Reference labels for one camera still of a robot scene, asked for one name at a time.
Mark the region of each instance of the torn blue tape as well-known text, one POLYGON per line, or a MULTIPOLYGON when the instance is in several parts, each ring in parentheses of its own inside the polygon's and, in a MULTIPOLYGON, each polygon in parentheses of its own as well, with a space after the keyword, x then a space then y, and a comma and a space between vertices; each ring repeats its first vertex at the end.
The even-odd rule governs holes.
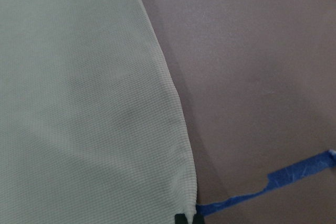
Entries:
POLYGON ((246 194, 241 196, 234 196, 223 202, 216 202, 208 205, 196 205, 196 211, 198 214, 207 216, 215 212, 221 211, 225 208, 231 207, 245 200, 255 198, 268 191, 275 190, 285 185, 294 183, 302 178, 316 174, 326 168, 336 166, 336 152, 329 150, 318 154, 314 157, 310 157, 286 168, 277 170, 276 172, 267 175, 268 184, 262 190, 255 194, 246 194))

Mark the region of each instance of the brown table surface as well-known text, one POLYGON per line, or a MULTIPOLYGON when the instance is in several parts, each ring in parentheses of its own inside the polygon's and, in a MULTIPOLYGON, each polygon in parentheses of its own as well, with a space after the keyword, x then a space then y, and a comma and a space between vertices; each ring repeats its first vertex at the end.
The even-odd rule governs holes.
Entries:
MULTIPOLYGON (((181 97, 199 204, 336 148, 336 0, 143 0, 181 97)), ((336 223, 336 170, 206 217, 336 223)))

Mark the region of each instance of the cloth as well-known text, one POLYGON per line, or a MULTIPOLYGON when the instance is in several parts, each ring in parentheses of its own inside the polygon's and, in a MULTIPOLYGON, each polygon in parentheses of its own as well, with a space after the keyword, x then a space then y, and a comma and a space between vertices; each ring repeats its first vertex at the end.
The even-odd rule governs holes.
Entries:
POLYGON ((191 223, 196 191, 141 0, 0 0, 0 223, 191 223))

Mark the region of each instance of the gray surface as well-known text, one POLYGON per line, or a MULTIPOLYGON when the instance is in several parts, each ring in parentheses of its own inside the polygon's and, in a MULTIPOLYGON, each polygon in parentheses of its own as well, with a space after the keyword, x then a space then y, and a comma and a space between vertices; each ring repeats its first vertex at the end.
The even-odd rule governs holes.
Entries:
MULTIPOLYGON (((181 97, 198 202, 336 148, 336 0, 143 0, 181 97)), ((206 218, 335 223, 327 170, 206 218)))

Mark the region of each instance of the painter's tape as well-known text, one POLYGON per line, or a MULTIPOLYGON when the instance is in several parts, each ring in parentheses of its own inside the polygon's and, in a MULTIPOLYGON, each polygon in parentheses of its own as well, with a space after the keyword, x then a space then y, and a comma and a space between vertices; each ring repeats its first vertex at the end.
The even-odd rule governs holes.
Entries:
POLYGON ((255 194, 234 196, 225 201, 216 202, 208 205, 196 205, 196 210, 198 214, 207 216, 215 212, 221 211, 225 208, 236 205, 245 200, 255 198, 268 191, 272 191, 282 186, 294 183, 302 178, 316 174, 326 168, 331 168, 335 166, 336 152, 334 150, 329 150, 314 157, 310 157, 293 165, 287 166, 283 169, 277 170, 276 172, 268 174, 267 186, 263 190, 255 194))

